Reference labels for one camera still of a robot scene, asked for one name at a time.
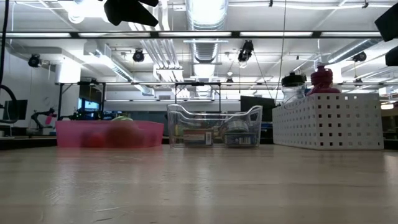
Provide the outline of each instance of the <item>ceiling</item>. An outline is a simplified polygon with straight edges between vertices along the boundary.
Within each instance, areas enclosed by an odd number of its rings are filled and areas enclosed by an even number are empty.
[[[342,1],[331,0],[288,0],[289,6],[337,6]],[[374,21],[382,15],[388,8],[386,7],[368,7],[366,9],[340,9],[340,10],[303,10],[286,9],[277,7],[283,5],[284,1],[274,1],[275,6],[268,7],[269,1],[248,1],[248,0],[230,0],[226,18],[225,30],[283,30],[285,17],[285,30],[366,30],[376,29]],[[362,5],[362,0],[344,1],[344,6]],[[397,1],[368,1],[375,5],[393,5]],[[127,23],[115,27],[106,23],[102,18],[87,17],[79,24],[73,24],[68,20],[68,12],[64,9],[37,9],[34,7],[56,7],[64,6],[57,1],[45,1],[44,4],[38,1],[17,1],[11,3],[9,30],[19,32],[61,32],[61,31],[85,31],[85,32],[105,32],[105,31],[129,31]],[[184,7],[184,0],[169,0],[169,24],[172,30],[186,30],[187,18],[186,12],[180,10]],[[0,5],[0,11],[3,11],[3,4]],[[246,68],[240,68],[236,59],[237,52],[244,43],[244,39],[228,39],[228,43],[221,44],[217,62],[219,65],[215,68],[215,76],[219,77],[221,82],[225,81],[228,72],[233,73],[235,82],[268,82],[279,81],[280,75],[285,76],[299,65],[307,62],[302,73],[309,74],[313,72],[310,65],[313,62],[306,61],[315,59],[319,53],[331,54],[342,47],[355,41],[355,39],[321,39],[318,49],[317,39],[253,39],[256,56],[250,58]],[[83,61],[83,76],[96,77],[98,80],[106,82],[115,82],[119,79],[107,66],[90,60],[89,56],[83,55],[82,45],[85,40],[14,40],[13,47],[60,47]],[[135,49],[142,48],[140,40],[137,39],[101,39],[99,45],[107,44],[112,50],[112,57],[124,66],[134,75],[134,78],[142,82],[154,82],[152,75],[153,61],[146,55],[146,59],[141,63],[134,63],[132,54]],[[357,75],[375,72],[385,67],[384,57],[381,55],[388,52],[391,48],[398,45],[398,40],[380,44],[365,50],[368,59],[365,62],[357,63],[357,69],[354,69],[353,62],[344,62],[342,66],[342,76],[344,81],[349,81]],[[178,61],[183,67],[183,77],[190,78],[192,71],[192,56],[190,54],[189,44],[184,44],[183,39],[174,39],[174,48],[178,56]],[[280,66],[280,57],[282,57],[282,66]],[[394,77],[394,71],[382,76],[375,76],[367,79],[367,82],[381,82],[387,78]]]

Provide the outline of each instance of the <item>wooden table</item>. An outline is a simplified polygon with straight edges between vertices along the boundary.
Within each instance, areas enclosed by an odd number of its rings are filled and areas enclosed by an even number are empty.
[[[397,223],[398,153],[0,151],[0,223]]]

